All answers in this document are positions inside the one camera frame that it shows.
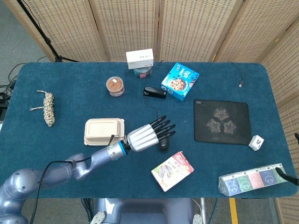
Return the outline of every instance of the rope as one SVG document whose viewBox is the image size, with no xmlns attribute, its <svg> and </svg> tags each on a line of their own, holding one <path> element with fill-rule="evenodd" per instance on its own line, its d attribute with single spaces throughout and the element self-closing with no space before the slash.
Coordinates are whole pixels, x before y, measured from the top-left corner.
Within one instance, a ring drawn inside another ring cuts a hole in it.
<svg viewBox="0 0 299 224">
<path fill-rule="evenodd" d="M 37 90 L 37 92 L 45 93 L 45 98 L 43 99 L 43 106 L 30 108 L 30 111 L 43 109 L 43 118 L 45 119 L 47 125 L 51 127 L 55 123 L 54 117 L 54 96 L 50 92 L 45 92 L 42 90 Z"/>
</svg>

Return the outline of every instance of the black mouse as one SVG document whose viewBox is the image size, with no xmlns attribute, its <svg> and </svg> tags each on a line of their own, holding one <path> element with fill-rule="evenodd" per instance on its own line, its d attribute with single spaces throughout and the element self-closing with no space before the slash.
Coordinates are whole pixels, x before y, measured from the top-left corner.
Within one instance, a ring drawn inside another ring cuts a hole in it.
<svg viewBox="0 0 299 224">
<path fill-rule="evenodd" d="M 169 147 L 169 137 L 159 141 L 158 148 L 161 152 L 166 152 L 168 150 L 168 147 Z"/>
</svg>

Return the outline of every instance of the snack package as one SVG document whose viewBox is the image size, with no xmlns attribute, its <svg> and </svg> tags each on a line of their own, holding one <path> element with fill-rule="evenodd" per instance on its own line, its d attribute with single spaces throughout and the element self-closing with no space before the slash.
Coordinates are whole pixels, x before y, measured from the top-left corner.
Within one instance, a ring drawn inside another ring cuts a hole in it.
<svg viewBox="0 0 299 224">
<path fill-rule="evenodd" d="M 187 93 L 192 88 L 199 73 L 176 63 L 161 83 L 161 89 L 170 95 L 184 101 Z"/>
<path fill-rule="evenodd" d="M 166 192 L 194 171 L 184 157 L 183 152 L 177 152 L 151 171 L 156 181 Z"/>
</svg>

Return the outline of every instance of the mouse pad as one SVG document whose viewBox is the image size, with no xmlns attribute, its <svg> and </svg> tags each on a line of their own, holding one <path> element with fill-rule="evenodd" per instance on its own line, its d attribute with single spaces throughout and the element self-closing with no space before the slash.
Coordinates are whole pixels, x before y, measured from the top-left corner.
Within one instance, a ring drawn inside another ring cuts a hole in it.
<svg viewBox="0 0 299 224">
<path fill-rule="evenodd" d="M 194 139 L 248 145 L 251 141 L 248 105 L 231 101 L 194 100 Z"/>
</svg>

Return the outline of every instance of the colorful box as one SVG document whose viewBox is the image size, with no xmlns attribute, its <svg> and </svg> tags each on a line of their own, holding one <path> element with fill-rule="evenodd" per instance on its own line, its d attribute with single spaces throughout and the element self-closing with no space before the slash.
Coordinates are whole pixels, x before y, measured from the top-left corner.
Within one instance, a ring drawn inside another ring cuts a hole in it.
<svg viewBox="0 0 299 224">
<path fill-rule="evenodd" d="M 220 176 L 218 189 L 220 193 L 223 193 L 226 196 L 232 196 L 242 192 L 286 182 L 286 180 L 279 176 L 275 169 L 276 167 L 285 171 L 281 163 L 276 163 Z"/>
<path fill-rule="evenodd" d="M 274 173 L 270 167 L 259 168 L 259 172 L 265 186 L 277 184 Z"/>
<path fill-rule="evenodd" d="M 263 188 L 265 186 L 258 169 L 249 170 L 246 173 L 248 174 L 253 189 Z"/>
<path fill-rule="evenodd" d="M 177 152 L 165 162 L 154 168 L 151 171 L 151 174 L 165 192 L 193 171 L 193 167 L 186 160 L 183 152 Z"/>
<path fill-rule="evenodd" d="M 198 77 L 199 73 L 180 63 L 176 63 L 162 81 L 161 89 L 180 101 L 184 101 Z"/>
<path fill-rule="evenodd" d="M 253 187 L 251 185 L 248 175 L 239 175 L 236 178 L 237 178 L 240 190 L 242 192 L 253 190 Z"/>
</svg>

